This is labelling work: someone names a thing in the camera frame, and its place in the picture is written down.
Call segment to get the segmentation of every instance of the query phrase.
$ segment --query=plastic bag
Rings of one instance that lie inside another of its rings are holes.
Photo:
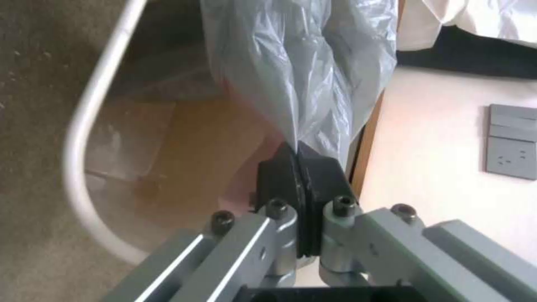
[[[395,68],[396,0],[201,0],[215,80],[345,167]]]

